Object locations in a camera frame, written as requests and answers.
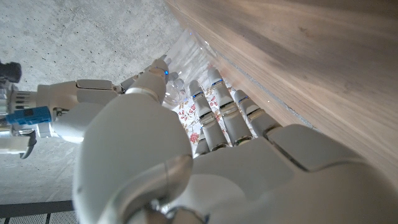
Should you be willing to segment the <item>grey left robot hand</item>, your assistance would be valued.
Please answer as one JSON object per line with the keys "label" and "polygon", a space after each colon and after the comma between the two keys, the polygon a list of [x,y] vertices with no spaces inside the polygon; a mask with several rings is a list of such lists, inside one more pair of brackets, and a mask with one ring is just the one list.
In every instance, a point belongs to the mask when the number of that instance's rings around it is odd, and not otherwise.
{"label": "grey left robot hand", "polygon": [[367,159],[300,124],[280,125],[220,73],[221,128],[197,81],[196,151],[162,106],[156,60],[85,132],[73,179],[80,223],[396,223],[397,189]]}

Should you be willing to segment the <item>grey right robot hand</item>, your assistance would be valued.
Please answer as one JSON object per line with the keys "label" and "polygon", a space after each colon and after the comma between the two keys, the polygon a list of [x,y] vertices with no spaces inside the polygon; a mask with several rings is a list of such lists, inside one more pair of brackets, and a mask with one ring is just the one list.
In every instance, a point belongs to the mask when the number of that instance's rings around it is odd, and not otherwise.
{"label": "grey right robot hand", "polygon": [[124,94],[138,78],[139,75],[134,75],[120,85],[109,80],[90,79],[39,85],[36,106],[46,106],[51,119],[36,126],[37,134],[41,138],[81,143],[93,118],[111,100]]}

